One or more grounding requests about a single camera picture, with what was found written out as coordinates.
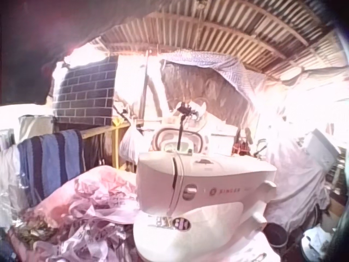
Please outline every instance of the corrugated metal roof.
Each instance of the corrugated metal roof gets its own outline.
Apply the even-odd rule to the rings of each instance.
[[[315,0],[182,0],[116,26],[92,43],[116,53],[225,53],[278,78],[294,67],[346,64],[331,30],[326,10]]]

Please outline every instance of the black bucket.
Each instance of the black bucket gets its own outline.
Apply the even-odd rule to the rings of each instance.
[[[275,223],[268,223],[263,233],[275,252],[282,255],[286,251],[288,236],[286,230],[282,226]]]

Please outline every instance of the white plastic bag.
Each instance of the white plastic bag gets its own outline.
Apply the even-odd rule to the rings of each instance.
[[[131,125],[119,145],[119,156],[126,161],[137,164],[140,153],[148,152],[150,144],[145,137]]]

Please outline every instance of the brick wall panel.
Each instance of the brick wall panel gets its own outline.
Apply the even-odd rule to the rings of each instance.
[[[59,123],[111,125],[117,57],[69,69],[53,90]]]

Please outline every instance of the sewing machine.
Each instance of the sewing machine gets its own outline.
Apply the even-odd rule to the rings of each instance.
[[[149,152],[137,166],[144,261],[219,261],[266,225],[276,168],[252,157]]]

